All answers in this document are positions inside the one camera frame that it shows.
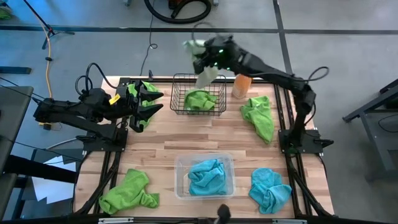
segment black hose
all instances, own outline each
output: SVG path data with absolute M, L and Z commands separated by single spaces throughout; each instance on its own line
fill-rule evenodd
M 192 18 L 188 18 L 188 19 L 176 19 L 176 16 L 178 15 L 178 13 L 181 11 L 181 9 L 188 3 L 191 3 L 193 1 L 200 1 L 203 4 L 206 5 L 206 9 L 203 13 L 201 13 L 199 16 L 195 16 Z M 194 22 L 198 22 L 202 19 L 204 19 L 211 11 L 211 3 L 209 2 L 209 0 L 183 0 L 180 2 L 180 4 L 178 4 L 178 6 L 174 9 L 171 18 L 165 17 L 161 14 L 159 14 L 157 11 L 155 11 L 155 9 L 152 7 L 152 5 L 150 4 L 149 0 L 144 0 L 145 5 L 147 6 L 148 10 L 150 11 L 150 13 L 152 13 L 152 15 L 154 15 L 156 18 L 160 19 L 161 21 L 170 23 L 170 24 L 190 24 L 190 23 L 194 23 Z

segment wood grain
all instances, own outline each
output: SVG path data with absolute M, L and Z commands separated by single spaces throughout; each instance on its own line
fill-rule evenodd
M 117 85 L 120 77 L 108 77 Z M 148 193 L 160 193 L 160 206 L 156 209 L 138 207 L 120 211 L 116 216 L 140 217 L 216 217 L 217 208 L 227 204 L 235 218 L 292 218 L 291 199 L 284 208 L 272 215 L 259 213 L 258 204 L 248 193 L 251 188 L 251 174 L 260 167 L 268 167 L 280 173 L 285 184 L 289 184 L 284 156 L 280 153 L 277 139 L 279 119 L 276 108 L 273 85 L 253 84 L 248 98 L 268 96 L 274 120 L 274 138 L 270 144 L 256 134 L 254 126 L 241 117 L 242 100 L 231 97 L 232 86 L 227 87 L 227 110 L 221 116 L 185 116 L 177 115 L 170 109 L 171 83 L 156 83 L 165 96 L 157 101 L 164 107 L 157 112 L 143 133 L 129 130 L 126 151 L 122 154 L 118 172 L 120 183 L 128 169 L 139 169 L 148 175 L 150 184 Z M 102 88 L 114 95 L 115 90 L 103 82 Z M 174 159 L 175 156 L 191 153 L 227 152 L 234 158 L 236 195 L 227 200 L 183 201 L 174 194 Z M 90 197 L 98 185 L 103 162 L 103 152 L 94 152 L 81 168 L 76 187 L 75 210 L 78 210 Z M 303 155 L 303 164 L 307 184 L 314 196 L 333 213 L 328 184 L 323 166 L 314 155 Z M 302 194 L 299 188 L 300 208 L 304 211 Z

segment yellow label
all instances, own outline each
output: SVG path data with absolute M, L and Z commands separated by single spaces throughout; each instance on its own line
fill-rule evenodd
M 116 103 L 119 99 L 120 99 L 120 95 L 118 93 L 118 94 L 116 94 L 116 96 L 114 96 L 113 98 L 111 98 L 109 100 L 109 104 L 112 105 L 112 104 Z

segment clear plastic container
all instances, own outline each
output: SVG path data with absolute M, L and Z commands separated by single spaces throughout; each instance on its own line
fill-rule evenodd
M 191 180 L 188 178 L 191 166 L 206 160 L 217 159 L 224 164 L 226 175 L 226 195 L 199 195 L 194 196 L 189 193 Z M 175 158 L 175 177 L 174 192 L 180 200 L 208 200 L 230 198 L 235 193 L 235 172 L 234 162 L 231 154 L 228 153 L 208 153 L 208 154 L 185 154 Z

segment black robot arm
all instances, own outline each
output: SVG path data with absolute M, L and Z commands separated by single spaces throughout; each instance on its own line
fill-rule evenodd
M 147 121 L 163 105 L 142 106 L 143 101 L 153 101 L 163 93 L 147 91 L 142 81 L 134 83 L 136 95 L 129 93 L 127 86 L 116 89 L 118 99 L 113 99 L 101 88 L 84 91 L 79 102 L 59 101 L 46 98 L 38 102 L 34 118 L 42 123 L 64 123 L 88 132 L 78 136 L 84 142 L 85 151 L 123 151 L 126 146 L 127 129 L 116 123 L 98 124 L 104 119 L 116 121 L 130 117 L 129 126 L 142 132 L 140 121 Z
M 259 57 L 236 44 L 232 35 L 217 35 L 205 42 L 205 48 L 205 52 L 196 55 L 198 59 L 193 63 L 195 73 L 201 73 L 205 67 L 218 67 L 235 75 L 261 78 L 292 92 L 297 115 L 294 125 L 288 131 L 280 132 L 282 151 L 303 152 L 305 142 L 308 152 L 321 153 L 323 147 L 333 143 L 321 140 L 316 130 L 305 130 L 305 117 L 311 112 L 316 97 L 307 80 L 266 65 Z

